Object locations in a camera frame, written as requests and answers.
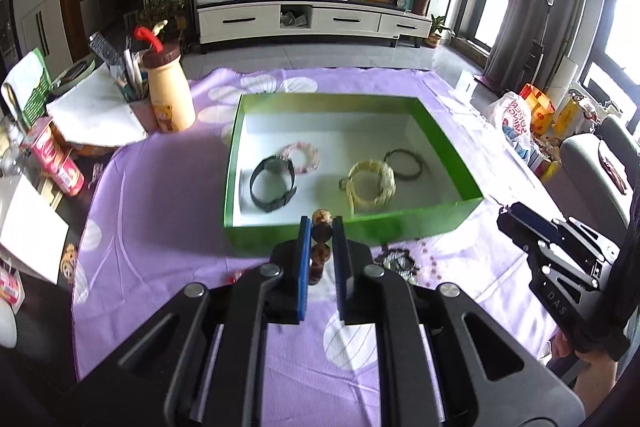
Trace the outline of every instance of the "yellow bangle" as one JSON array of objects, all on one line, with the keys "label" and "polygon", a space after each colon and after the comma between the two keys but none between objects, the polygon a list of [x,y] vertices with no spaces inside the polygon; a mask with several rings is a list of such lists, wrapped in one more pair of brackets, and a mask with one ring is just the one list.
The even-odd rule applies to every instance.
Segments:
[{"label": "yellow bangle", "polygon": [[[378,174],[378,190],[380,194],[373,200],[365,200],[356,194],[353,177],[358,172],[375,172]],[[366,160],[358,162],[349,171],[346,178],[340,180],[340,190],[347,193],[351,216],[354,211],[358,210],[374,210],[388,203],[388,201],[396,193],[396,179],[394,178],[393,169],[384,162],[377,160]]]}]

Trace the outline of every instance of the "black watch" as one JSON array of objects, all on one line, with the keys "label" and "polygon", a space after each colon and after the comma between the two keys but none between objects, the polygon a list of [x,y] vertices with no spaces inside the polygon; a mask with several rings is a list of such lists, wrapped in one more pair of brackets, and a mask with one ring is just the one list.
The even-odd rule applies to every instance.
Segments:
[{"label": "black watch", "polygon": [[[281,174],[282,172],[289,171],[289,175],[291,176],[291,188],[278,199],[268,202],[260,201],[254,195],[255,179],[258,177],[258,174],[260,174],[265,169],[267,169],[269,172],[273,172],[274,174]],[[265,212],[273,212],[274,210],[282,208],[287,203],[289,203],[289,201],[291,201],[291,198],[295,195],[296,190],[298,190],[298,188],[295,187],[295,184],[296,172],[293,168],[293,162],[290,159],[285,158],[284,156],[269,156],[268,158],[265,158],[260,163],[258,163],[258,166],[254,169],[254,172],[252,172],[251,180],[249,181],[249,192],[251,193],[251,199],[255,203],[255,206],[261,208]]]}]

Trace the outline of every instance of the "floor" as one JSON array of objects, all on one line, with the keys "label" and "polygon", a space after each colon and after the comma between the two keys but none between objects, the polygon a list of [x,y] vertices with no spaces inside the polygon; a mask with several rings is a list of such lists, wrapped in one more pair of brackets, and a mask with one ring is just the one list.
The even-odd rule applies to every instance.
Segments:
[{"label": "floor", "polygon": [[187,78],[201,78],[223,67],[239,73],[338,67],[431,70],[452,87],[466,93],[472,105],[480,111],[497,100],[491,91],[473,80],[473,75],[481,73],[481,70],[456,51],[446,46],[416,49],[402,41],[395,48],[386,42],[244,46],[206,55],[187,55],[183,57],[182,66]]}]

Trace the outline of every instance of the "pen holder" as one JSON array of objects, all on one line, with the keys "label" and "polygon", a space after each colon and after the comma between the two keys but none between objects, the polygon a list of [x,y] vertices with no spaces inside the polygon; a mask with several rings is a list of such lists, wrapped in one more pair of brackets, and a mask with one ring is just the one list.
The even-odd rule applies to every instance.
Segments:
[{"label": "pen holder", "polygon": [[136,102],[131,102],[129,107],[133,111],[133,114],[136,115],[136,118],[140,120],[142,127],[144,127],[145,131],[149,134],[160,129],[156,114],[154,113],[154,107],[151,105],[151,100],[148,98],[145,100],[137,100]]}]

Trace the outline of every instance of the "screw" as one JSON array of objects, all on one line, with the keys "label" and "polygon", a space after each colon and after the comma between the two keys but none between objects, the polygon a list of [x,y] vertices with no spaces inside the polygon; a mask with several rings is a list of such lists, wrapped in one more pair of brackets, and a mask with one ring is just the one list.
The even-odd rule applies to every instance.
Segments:
[{"label": "screw", "polygon": [[267,263],[260,266],[260,273],[265,277],[276,277],[280,273],[280,266],[273,263]]},{"label": "screw", "polygon": [[460,295],[460,288],[452,282],[446,282],[440,285],[440,293],[449,298],[457,297]]},{"label": "screw", "polygon": [[190,299],[200,297],[204,293],[204,286],[199,282],[192,282],[184,287],[184,294]]},{"label": "screw", "polygon": [[385,269],[378,264],[367,264],[362,271],[367,277],[382,277],[385,274]]}]

